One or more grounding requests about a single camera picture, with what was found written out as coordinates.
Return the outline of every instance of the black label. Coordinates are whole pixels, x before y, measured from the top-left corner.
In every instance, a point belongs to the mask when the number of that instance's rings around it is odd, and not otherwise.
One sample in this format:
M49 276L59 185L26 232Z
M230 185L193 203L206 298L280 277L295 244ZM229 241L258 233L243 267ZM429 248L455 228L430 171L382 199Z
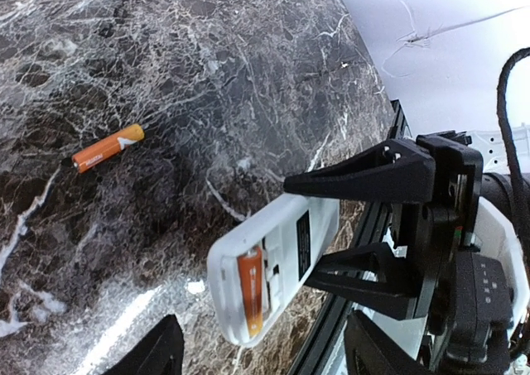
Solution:
M309 211L296 221L298 239L298 281L311 266L311 230L309 229Z

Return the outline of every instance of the thin wire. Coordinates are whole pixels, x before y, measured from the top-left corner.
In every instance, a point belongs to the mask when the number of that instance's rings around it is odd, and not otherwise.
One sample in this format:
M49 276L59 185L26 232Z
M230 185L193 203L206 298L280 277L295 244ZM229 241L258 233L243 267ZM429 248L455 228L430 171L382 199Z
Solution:
M523 175L519 165L517 149L513 142L512 128L508 120L506 91L508 88L508 77L513 67L520 60L529 56L530 48L523 48L511 55L501 70L499 85L497 86L497 118L499 119L499 127L503 136L504 146L506 147L506 157L513 189L513 228L523 247L524 259L527 264L530 258L530 209L525 200ZM528 354L528 352L530 352L530 327L527 325L524 327L523 334L516 346L510 350L510 358L514 360L521 354Z

